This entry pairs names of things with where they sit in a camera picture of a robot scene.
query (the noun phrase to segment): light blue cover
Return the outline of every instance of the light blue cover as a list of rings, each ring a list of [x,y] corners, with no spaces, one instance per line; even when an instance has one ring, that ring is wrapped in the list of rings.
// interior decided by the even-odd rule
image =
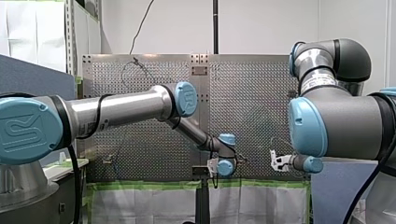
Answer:
[[[179,82],[175,89],[175,103],[177,113],[183,117],[194,114],[198,104],[197,91],[190,82]]]
[[[300,154],[323,157],[328,139],[323,119],[314,104],[304,97],[289,103],[290,140]]]
[[[228,176],[233,173],[233,164],[228,160],[221,160],[218,164],[219,175]]]
[[[55,149],[63,136],[57,112],[31,98],[0,99],[0,163],[38,161]]]
[[[219,140],[229,146],[235,146],[235,135],[232,133],[221,133],[219,135]]]
[[[317,174],[323,170],[323,162],[320,158],[310,156],[304,161],[303,168],[310,174]]]

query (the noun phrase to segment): metal frame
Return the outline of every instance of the metal frame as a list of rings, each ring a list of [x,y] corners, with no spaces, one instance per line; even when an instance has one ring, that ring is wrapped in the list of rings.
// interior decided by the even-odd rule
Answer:
[[[67,73],[75,76],[77,74],[77,48],[74,20],[74,0],[65,0],[65,25],[66,25],[66,62]]]
[[[276,173],[272,170],[270,165],[270,152],[269,150],[269,139],[268,141],[260,140],[260,137],[263,135],[268,135],[268,130],[271,130],[271,124],[265,123],[260,124],[259,120],[254,120],[263,113],[269,113],[268,118],[266,117],[265,121],[273,122],[273,126],[275,127],[271,130],[271,134],[280,134],[281,137],[285,138],[286,141],[289,141],[288,135],[288,127],[287,127],[287,103],[290,99],[289,94],[290,91],[295,91],[297,88],[297,83],[292,77],[288,75],[288,56],[285,55],[207,55],[207,54],[191,54],[191,55],[157,55],[157,54],[144,54],[144,55],[84,55],[83,56],[83,75],[84,75],[84,97],[93,97],[98,96],[97,92],[92,91],[92,74],[95,71],[100,71],[103,66],[104,69],[109,69],[109,66],[112,66],[111,63],[116,63],[117,68],[120,69],[121,64],[127,64],[133,58],[136,58],[139,62],[145,63],[148,65],[152,65],[153,63],[187,63],[187,66],[190,69],[189,73],[189,82],[191,82],[198,91],[198,113],[196,112],[194,116],[192,116],[191,120],[196,125],[199,125],[201,129],[208,133],[219,134],[219,132],[234,132],[237,130],[232,125],[235,125],[233,119],[244,117],[244,115],[238,114],[239,117],[227,117],[226,113],[222,113],[221,109],[219,110],[219,106],[223,106],[224,102],[221,101],[223,98],[232,97],[236,92],[240,92],[241,94],[246,94],[245,96],[250,97],[248,93],[250,91],[254,91],[252,94],[257,94],[260,97],[263,97],[262,106],[266,106],[265,108],[268,110],[260,111],[257,110],[256,117],[251,116],[248,117],[250,120],[247,120],[247,125],[251,124],[253,121],[257,121],[253,127],[253,129],[247,129],[245,127],[247,133],[240,133],[237,136],[237,142],[243,144],[243,146],[238,147],[240,145],[237,144],[237,151],[241,151],[244,156],[247,156],[248,159],[251,159],[251,164],[255,166],[253,168],[241,167],[238,168],[239,172],[235,174],[235,177],[246,177],[246,178],[258,178],[258,179],[275,179],[275,180],[296,180],[297,178],[288,174]],[[101,63],[102,65],[96,65],[96,70],[93,71],[93,65]],[[224,73],[221,73],[221,70],[233,69],[234,67],[242,66],[238,71],[235,71],[233,75],[235,76],[244,76],[246,75],[246,79],[240,79],[240,85],[247,85],[248,88],[252,90],[244,90],[243,88],[237,86],[236,89],[233,85],[230,88],[228,87],[219,87],[219,78],[222,80],[230,81],[225,77]],[[117,76],[120,75],[119,71],[114,71],[114,74],[102,74],[101,76],[113,76],[111,79],[112,82],[117,82]],[[275,83],[269,83],[269,81],[277,80]],[[225,91],[224,95],[219,95],[218,91]],[[104,93],[121,93],[121,92],[101,92]],[[278,102],[269,103],[265,101],[265,97],[273,97],[271,99],[277,99]],[[258,100],[250,100],[246,99],[246,102],[250,103],[247,105],[249,107],[257,107]],[[227,109],[240,109],[241,106],[238,102],[237,105],[232,105],[233,107],[227,107]],[[221,119],[211,120],[216,118],[213,114],[216,113],[216,116],[223,116]],[[254,144],[256,145],[245,145],[247,141],[256,141]],[[85,142],[85,151],[86,152],[94,152],[95,146],[93,140],[88,140]],[[259,151],[256,151],[257,148],[245,148],[245,147],[260,147]],[[258,157],[255,158],[255,155],[252,154],[252,151],[258,153]],[[280,146],[276,149],[276,151],[284,154],[290,154],[292,152],[292,148],[287,148],[287,146]],[[199,151],[190,150],[191,154],[191,164],[192,165],[204,165],[207,160],[207,153],[201,153]],[[95,155],[89,156],[88,159],[95,159]]]

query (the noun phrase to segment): pipe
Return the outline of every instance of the pipe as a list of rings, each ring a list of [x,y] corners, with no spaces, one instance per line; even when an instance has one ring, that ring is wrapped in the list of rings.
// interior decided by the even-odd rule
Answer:
[[[213,48],[219,54],[219,0],[213,0]]]

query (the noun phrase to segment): perforated metal panel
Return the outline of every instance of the perforated metal panel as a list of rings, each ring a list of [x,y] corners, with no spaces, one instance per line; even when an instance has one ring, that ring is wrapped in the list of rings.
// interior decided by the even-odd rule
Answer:
[[[134,57],[144,66],[132,63]],[[147,91],[154,85],[189,80],[190,75],[190,55],[89,55],[84,59],[87,97]],[[191,179],[191,144],[156,119],[98,133],[94,144],[89,181]]]
[[[133,57],[144,68],[131,63]],[[289,76],[287,61],[287,56],[264,55],[87,55],[84,94],[96,97],[146,91],[155,84],[188,80],[199,93],[200,109],[194,119],[213,135],[234,133],[237,151],[248,158],[236,176],[294,179],[273,171],[269,153],[271,137],[289,141],[288,92],[296,90],[297,82]],[[206,66],[208,73],[193,74],[195,66]],[[88,178],[191,179],[191,166],[205,163],[191,148],[178,133],[157,120],[99,133],[90,149],[94,156]],[[292,153],[292,148],[279,142],[275,149]],[[115,159],[104,164],[110,155]]]
[[[211,55],[210,116],[212,134],[234,133],[236,150],[248,163],[238,168],[244,178],[290,177],[275,172],[270,163],[272,137],[290,141],[289,91],[297,88],[289,75],[286,56]],[[274,141],[276,153],[291,154],[292,148]]]

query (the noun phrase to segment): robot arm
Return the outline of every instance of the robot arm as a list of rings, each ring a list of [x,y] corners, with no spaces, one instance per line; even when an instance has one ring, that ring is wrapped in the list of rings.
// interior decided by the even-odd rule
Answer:
[[[146,119],[191,116],[197,105],[188,82],[149,91],[65,101],[59,96],[0,99],[0,164],[37,161],[109,127]]]
[[[214,166],[215,169],[209,167],[209,170],[223,176],[233,174],[236,168],[235,136],[233,134],[222,133],[217,138],[205,133],[185,118],[169,119],[166,123],[191,140],[200,150],[219,153],[219,159],[215,161],[215,164],[208,164],[208,166]]]
[[[299,79],[300,97],[289,107],[290,138],[299,153],[373,160],[389,147],[392,103],[379,95],[359,96],[371,73],[360,44],[347,39],[298,44],[290,72]]]

